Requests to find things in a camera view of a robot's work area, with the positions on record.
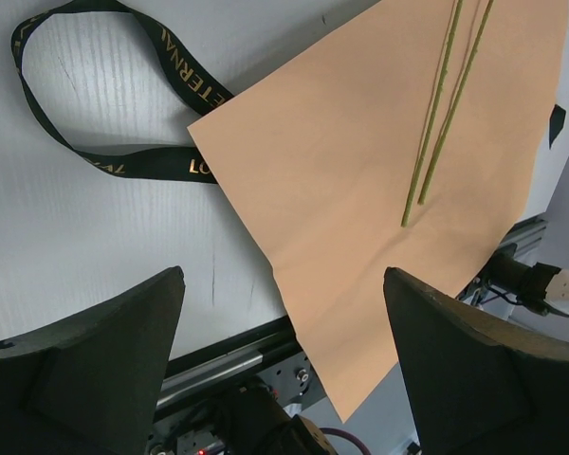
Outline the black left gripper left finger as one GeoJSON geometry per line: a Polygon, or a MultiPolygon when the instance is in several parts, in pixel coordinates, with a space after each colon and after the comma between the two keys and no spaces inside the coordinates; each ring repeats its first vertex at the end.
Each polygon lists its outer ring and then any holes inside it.
{"type": "Polygon", "coordinates": [[[0,454],[141,454],[185,293],[170,267],[0,341],[0,454]]]}

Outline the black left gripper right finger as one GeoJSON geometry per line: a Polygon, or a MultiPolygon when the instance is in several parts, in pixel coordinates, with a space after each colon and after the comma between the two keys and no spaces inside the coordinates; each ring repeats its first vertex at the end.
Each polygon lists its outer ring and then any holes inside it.
{"type": "Polygon", "coordinates": [[[569,454],[569,342],[390,267],[384,298],[425,454],[569,454]]]}

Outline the black ribbon with gold text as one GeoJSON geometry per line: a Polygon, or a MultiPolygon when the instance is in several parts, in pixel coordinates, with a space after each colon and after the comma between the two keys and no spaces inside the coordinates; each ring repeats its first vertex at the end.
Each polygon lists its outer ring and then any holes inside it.
{"type": "Polygon", "coordinates": [[[58,13],[31,34],[23,75],[72,145],[110,156],[190,144],[194,125],[228,182],[404,191],[447,6],[386,1],[136,1],[242,100],[200,121],[124,12],[58,13]]]}

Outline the green and orange wrapping paper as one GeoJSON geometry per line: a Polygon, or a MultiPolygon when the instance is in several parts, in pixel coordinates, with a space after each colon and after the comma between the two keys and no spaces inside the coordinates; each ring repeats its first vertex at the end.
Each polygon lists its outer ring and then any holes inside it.
{"type": "Polygon", "coordinates": [[[369,185],[228,182],[190,134],[266,255],[297,339],[341,419],[397,361],[382,294],[399,267],[461,291],[521,218],[559,86],[565,1],[446,4],[413,172],[369,185]]]}

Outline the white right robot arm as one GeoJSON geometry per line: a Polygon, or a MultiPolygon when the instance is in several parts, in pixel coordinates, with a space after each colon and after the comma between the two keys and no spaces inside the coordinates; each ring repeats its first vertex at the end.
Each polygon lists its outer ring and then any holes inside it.
{"type": "Polygon", "coordinates": [[[485,265],[481,277],[515,296],[514,303],[539,316],[569,318],[569,270],[551,264],[527,265],[503,252],[485,265]]]}

